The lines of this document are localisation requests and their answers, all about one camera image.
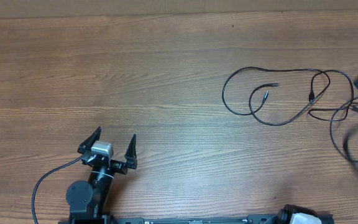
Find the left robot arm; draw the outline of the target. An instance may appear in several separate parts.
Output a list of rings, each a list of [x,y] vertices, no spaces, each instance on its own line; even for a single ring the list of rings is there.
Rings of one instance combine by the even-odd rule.
[[[101,132],[98,127],[78,147],[80,161],[90,166],[91,172],[88,180],[78,180],[67,189],[69,223],[116,223],[113,215],[104,210],[114,176],[137,169],[136,135],[132,136],[125,160],[117,161],[113,159],[112,144],[100,140]]]

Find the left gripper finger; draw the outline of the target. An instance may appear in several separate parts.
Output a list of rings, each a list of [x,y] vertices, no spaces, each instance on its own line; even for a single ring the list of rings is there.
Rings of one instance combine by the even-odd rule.
[[[137,137],[136,134],[134,134],[124,155],[126,159],[126,166],[129,169],[137,169],[136,140]]]
[[[99,141],[102,128],[99,126],[86,140],[84,140],[78,147],[77,152],[84,154],[86,151],[90,151],[91,147],[96,141]]]

